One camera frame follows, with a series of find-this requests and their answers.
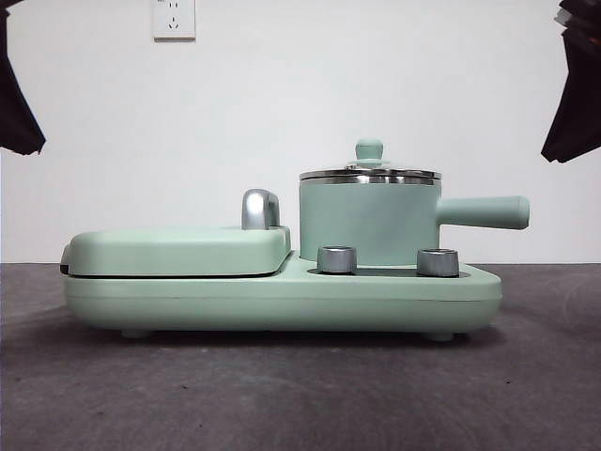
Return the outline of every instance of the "gray floor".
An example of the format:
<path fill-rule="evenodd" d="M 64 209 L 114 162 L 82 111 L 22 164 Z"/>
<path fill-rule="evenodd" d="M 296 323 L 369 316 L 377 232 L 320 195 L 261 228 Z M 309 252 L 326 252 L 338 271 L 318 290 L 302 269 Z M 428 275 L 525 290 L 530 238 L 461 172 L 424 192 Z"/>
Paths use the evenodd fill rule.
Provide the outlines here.
<path fill-rule="evenodd" d="M 601 265 L 482 268 L 500 314 L 434 344 L 128 341 L 74 320 L 57 265 L 3 265 L 3 450 L 601 449 Z"/>

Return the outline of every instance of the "wall socket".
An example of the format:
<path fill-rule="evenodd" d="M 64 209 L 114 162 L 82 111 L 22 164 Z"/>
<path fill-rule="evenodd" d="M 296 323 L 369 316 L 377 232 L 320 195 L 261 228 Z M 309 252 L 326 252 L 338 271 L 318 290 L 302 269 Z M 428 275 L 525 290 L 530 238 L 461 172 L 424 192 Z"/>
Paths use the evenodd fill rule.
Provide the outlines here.
<path fill-rule="evenodd" d="M 195 0 L 153 0 L 154 39 L 195 39 Z"/>

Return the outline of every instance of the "chrome handle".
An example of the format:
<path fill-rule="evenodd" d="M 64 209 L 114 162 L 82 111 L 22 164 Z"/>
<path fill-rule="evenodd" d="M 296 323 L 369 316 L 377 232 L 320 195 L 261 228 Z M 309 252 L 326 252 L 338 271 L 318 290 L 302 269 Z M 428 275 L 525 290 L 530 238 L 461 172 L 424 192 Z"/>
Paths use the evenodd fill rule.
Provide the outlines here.
<path fill-rule="evenodd" d="M 242 198 L 242 230 L 267 230 L 280 225 L 280 201 L 267 190 L 248 190 Z"/>

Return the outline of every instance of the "appliance base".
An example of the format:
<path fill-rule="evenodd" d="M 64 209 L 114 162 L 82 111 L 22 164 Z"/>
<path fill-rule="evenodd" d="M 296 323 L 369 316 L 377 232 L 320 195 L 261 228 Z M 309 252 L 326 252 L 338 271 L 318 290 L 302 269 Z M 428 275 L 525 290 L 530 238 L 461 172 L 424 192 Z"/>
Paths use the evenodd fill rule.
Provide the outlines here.
<path fill-rule="evenodd" d="M 142 338 L 153 331 L 415 332 L 435 341 L 486 326 L 501 280 L 460 265 L 462 277 L 326 275 L 291 253 L 260 277 L 86 278 L 65 276 L 67 305 L 95 327 Z"/>

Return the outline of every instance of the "white wall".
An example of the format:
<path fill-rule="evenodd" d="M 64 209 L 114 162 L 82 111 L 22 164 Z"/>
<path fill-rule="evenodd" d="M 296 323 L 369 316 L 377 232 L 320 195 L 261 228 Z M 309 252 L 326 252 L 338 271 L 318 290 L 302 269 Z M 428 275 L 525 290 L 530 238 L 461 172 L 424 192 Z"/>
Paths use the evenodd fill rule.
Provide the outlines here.
<path fill-rule="evenodd" d="M 87 230 L 239 222 L 298 174 L 381 138 L 446 196 L 523 194 L 525 231 L 443 228 L 469 262 L 601 261 L 601 150 L 539 152 L 565 77 L 548 0 L 196 0 L 196 43 L 155 43 L 149 0 L 25 0 L 9 55 L 48 143 L 2 152 L 3 260 Z"/>

